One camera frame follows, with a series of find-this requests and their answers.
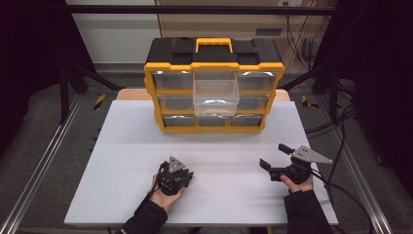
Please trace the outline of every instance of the hand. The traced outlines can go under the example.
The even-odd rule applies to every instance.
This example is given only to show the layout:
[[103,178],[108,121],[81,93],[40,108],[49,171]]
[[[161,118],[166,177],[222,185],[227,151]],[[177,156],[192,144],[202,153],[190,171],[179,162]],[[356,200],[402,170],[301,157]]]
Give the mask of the hand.
[[310,175],[306,181],[304,181],[303,183],[300,184],[295,184],[291,179],[289,179],[289,177],[287,177],[286,175],[281,175],[280,179],[282,180],[282,182],[289,188],[289,190],[291,190],[291,192],[297,192],[297,191],[310,191],[313,190],[314,188],[314,184],[313,184],[313,175]]
[[[152,186],[156,182],[156,175],[153,176],[152,178]],[[179,198],[182,197],[183,191],[185,188],[181,188],[176,195],[168,196],[165,195],[161,189],[158,189],[158,184],[156,184],[155,187],[155,192],[152,194],[152,196],[149,198],[152,202],[156,203],[158,206],[164,208],[165,212],[169,212],[170,208],[172,205],[179,200]]]

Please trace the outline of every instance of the white table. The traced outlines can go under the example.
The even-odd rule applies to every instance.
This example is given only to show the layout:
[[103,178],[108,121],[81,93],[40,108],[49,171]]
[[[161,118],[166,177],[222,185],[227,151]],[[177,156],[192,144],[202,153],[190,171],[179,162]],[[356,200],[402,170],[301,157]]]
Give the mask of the white table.
[[[164,134],[151,100],[112,102],[64,223],[114,226],[133,215],[152,175],[169,156],[194,177],[169,213],[169,226],[269,226],[286,223],[287,187],[270,181],[259,159],[290,165],[278,144],[309,146],[294,102],[274,102],[261,133]],[[322,183],[315,191],[330,224],[337,224]]]

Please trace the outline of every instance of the drawer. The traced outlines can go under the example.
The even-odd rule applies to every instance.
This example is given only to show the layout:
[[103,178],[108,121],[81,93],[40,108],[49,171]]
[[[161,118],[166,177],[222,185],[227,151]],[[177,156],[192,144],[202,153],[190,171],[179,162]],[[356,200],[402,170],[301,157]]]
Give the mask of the drawer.
[[199,117],[198,126],[200,127],[225,127],[227,124],[226,117]]
[[265,110],[269,96],[240,96],[239,110]]
[[231,117],[230,125],[233,127],[258,127],[261,120],[262,115],[239,114]]
[[192,89],[192,72],[190,71],[154,71],[152,76],[158,90]]
[[273,89],[278,72],[276,71],[239,71],[238,89],[241,91],[268,91]]
[[240,101],[234,71],[205,70],[194,73],[196,116],[232,116]]
[[193,108],[192,96],[158,95],[158,100],[164,110],[188,110]]
[[162,115],[165,127],[194,127],[194,115]]

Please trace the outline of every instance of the yellow handle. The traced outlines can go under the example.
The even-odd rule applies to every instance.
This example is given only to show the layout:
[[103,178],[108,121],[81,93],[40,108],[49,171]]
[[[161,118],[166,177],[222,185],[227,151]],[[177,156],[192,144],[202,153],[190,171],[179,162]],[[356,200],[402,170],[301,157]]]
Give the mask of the yellow handle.
[[233,53],[231,38],[198,38],[197,39],[197,48],[195,52],[198,52],[199,46],[228,46],[230,52]]

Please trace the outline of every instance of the storage organizer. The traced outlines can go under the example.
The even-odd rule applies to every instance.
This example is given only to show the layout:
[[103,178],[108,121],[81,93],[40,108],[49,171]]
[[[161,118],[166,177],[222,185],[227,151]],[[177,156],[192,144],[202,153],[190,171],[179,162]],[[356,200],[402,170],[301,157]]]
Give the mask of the storage organizer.
[[163,132],[259,132],[284,66],[272,39],[156,38],[145,86]]

